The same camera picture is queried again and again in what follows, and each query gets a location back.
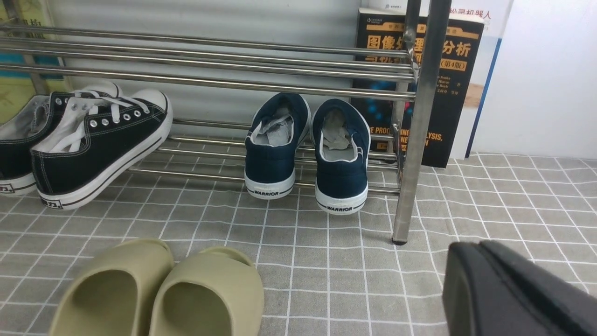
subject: black canvas sneaker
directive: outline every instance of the black canvas sneaker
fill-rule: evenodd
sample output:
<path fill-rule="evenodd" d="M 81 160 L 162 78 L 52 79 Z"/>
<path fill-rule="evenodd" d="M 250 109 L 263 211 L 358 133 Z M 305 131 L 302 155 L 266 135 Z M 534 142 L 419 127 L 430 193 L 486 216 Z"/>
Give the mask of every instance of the black canvas sneaker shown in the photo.
<path fill-rule="evenodd" d="M 118 85 L 107 81 L 73 92 L 34 96 L 21 111 L 0 126 L 0 196 L 35 190 L 29 150 L 50 134 L 62 119 L 71 97 L 118 97 Z"/>
<path fill-rule="evenodd" d="M 56 129 L 31 149 L 44 205 L 76 209 L 157 149 L 172 127 L 170 100 L 146 89 L 132 97 L 71 98 Z"/>

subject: white wall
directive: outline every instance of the white wall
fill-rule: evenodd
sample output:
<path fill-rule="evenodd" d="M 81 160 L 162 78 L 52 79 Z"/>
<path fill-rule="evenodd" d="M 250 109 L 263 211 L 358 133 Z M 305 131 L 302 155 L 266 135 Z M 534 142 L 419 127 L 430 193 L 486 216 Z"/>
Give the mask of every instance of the white wall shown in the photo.
<path fill-rule="evenodd" d="M 474 151 L 597 159 L 597 0 L 514 0 Z"/>

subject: slide sandal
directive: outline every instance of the slide sandal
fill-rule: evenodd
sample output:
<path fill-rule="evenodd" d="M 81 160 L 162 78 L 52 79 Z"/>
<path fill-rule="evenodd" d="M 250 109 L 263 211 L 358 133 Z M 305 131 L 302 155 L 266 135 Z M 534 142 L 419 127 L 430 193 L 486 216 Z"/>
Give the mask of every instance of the slide sandal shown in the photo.
<path fill-rule="evenodd" d="M 147 335 L 155 295 L 173 267 L 168 245 L 157 239 L 104 251 L 73 280 L 48 335 Z"/>
<path fill-rule="evenodd" d="M 213 247 L 180 262 L 159 289 L 150 336 L 257 336 L 261 278 L 243 253 Z"/>

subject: floor mat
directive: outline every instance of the floor mat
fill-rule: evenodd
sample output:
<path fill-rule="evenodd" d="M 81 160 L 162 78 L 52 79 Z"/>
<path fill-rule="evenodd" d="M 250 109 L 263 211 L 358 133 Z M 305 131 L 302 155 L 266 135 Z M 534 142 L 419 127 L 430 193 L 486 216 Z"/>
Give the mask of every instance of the floor mat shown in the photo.
<path fill-rule="evenodd" d="M 142 165 L 242 177 L 230 160 L 152 154 Z M 297 174 L 312 179 L 314 167 Z M 370 181 L 395 186 L 395 176 Z M 597 161 L 473 154 L 424 167 L 401 247 L 389 240 L 395 207 L 376 196 L 359 213 L 330 216 L 313 190 L 266 201 L 240 184 L 128 173 L 69 212 L 34 194 L 2 198 L 0 334 L 45 335 L 81 266 L 135 237 L 165 240 L 177 261 L 214 245 L 246 253 L 266 288 L 261 335 L 447 335 L 441 291 L 458 240 L 498 240 L 597 295 Z"/>

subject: stainless steel rack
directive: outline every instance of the stainless steel rack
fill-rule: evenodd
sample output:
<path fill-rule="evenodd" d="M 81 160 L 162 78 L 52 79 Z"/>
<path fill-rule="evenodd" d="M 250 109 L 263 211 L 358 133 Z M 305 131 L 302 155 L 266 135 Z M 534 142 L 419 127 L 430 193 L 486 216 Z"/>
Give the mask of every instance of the stainless steel rack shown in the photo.
<path fill-rule="evenodd" d="M 12 19 L 18 18 L 18 10 L 14 7 L 16 1 L 3 0 L 5 8 Z M 317 94 L 336 97 L 367 97 L 372 99 L 394 100 L 394 111 L 392 115 L 392 135 L 372 136 L 376 140 L 385 140 L 393 144 L 389 148 L 393 152 L 370 153 L 368 166 L 372 170 L 394 170 L 397 172 L 397 188 L 373 187 L 370 186 L 371 194 L 398 196 L 398 206 L 392 233 L 392 241 L 397 245 L 407 242 L 408 230 L 413 212 L 415 193 L 417 190 L 418 175 L 421 168 L 424 144 L 427 135 L 427 128 L 431 115 L 433 97 L 435 95 L 438 72 L 444 39 L 448 26 L 451 0 L 431 0 L 429 8 L 428 24 L 424 50 L 420 69 L 414 61 L 414 41 L 416 37 L 418 14 L 421 7 L 421 0 L 409 0 L 406 12 L 405 30 L 403 35 L 403 50 L 369 50 L 357 48 L 332 48 L 313 47 L 303 45 L 275 44 L 262 42 L 216 40 L 209 38 L 198 38 L 192 36 L 154 35 L 132 32 L 112 32 L 88 29 L 50 28 L 40 26 L 19 25 L 18 20 L 9 21 L 0 26 L 4 36 L 0 37 L 0 50 L 4 53 L 22 54 L 25 57 L 24 64 L 0 63 L 2 71 L 28 72 L 38 94 L 44 92 L 40 84 L 39 74 L 60 74 L 66 76 L 83 76 L 110 78 L 133 81 L 151 81 L 173 84 L 188 84 L 205 87 L 235 88 L 245 90 L 260 90 L 274 92 L 293 92 L 301 94 Z M 36 33 L 85 36 L 92 42 L 70 42 L 49 39 L 28 38 L 27 33 L 35 36 Z M 109 38 L 114 42 L 101 42 L 102 38 Z M 316 58 L 296 58 L 287 56 L 264 56 L 261 54 L 232 52 L 232 51 L 199 51 L 192 48 L 166 48 L 150 45 L 141 45 L 139 41 L 159 41 L 164 43 L 211 45 L 219 47 L 253 49 L 253 50 L 275 50 L 275 51 L 298 51 L 310 54 L 344 54 L 360 56 L 389 56 L 401 59 L 400 63 L 370 63 L 357 61 L 331 61 Z M 47 55 L 63 57 L 65 59 L 96 59 L 114 60 L 128 62 L 157 63 L 166 65 L 188 66 L 195 68 L 211 68 L 236 71 L 266 72 L 273 74 L 308 75 L 317 77 L 339 77 L 339 78 L 368 78 L 372 80 L 395 81 L 397 83 L 416 83 L 416 92 L 401 91 L 405 86 L 397 85 L 396 91 L 365 90 L 357 88 L 334 88 L 334 87 L 312 87 L 305 85 L 286 85 L 256 81 L 223 80 L 220 78 L 191 77 L 181 75 L 164 75 L 148 72 L 134 71 L 108 71 L 95 68 L 73 68 L 70 66 L 46 66 L 37 65 L 32 61 L 31 55 Z M 400 129 L 402 123 L 403 106 L 405 101 L 414 101 L 415 109 L 411 120 L 410 136 L 407 152 L 401 151 Z M 201 127 L 217 127 L 225 129 L 248 130 L 249 125 L 228 123 L 223 121 L 205 121 L 174 119 L 175 124 Z M 171 135 L 169 140 L 176 142 L 195 143 L 198 145 L 220 145 L 243 147 L 241 140 L 218 140 L 213 138 L 199 138 Z M 177 155 L 195 155 L 200 157 L 225 158 L 232 160 L 244 160 L 244 155 L 229 154 L 224 152 L 201 152 L 176 149 L 163 146 L 159 152 Z M 299 151 L 314 153 L 312 145 L 303 145 Z M 395 164 L 388 164 L 388 161 L 395 161 Z M 297 164 L 315 164 L 312 158 L 297 158 Z M 171 170 L 152 170 L 131 168 L 131 172 L 144 173 L 159 176 L 174 176 L 191 179 L 207 179 L 212 181 L 239 182 L 244 179 L 208 175 L 194 172 L 176 172 Z M 297 181 L 297 187 L 313 188 L 314 181 Z"/>

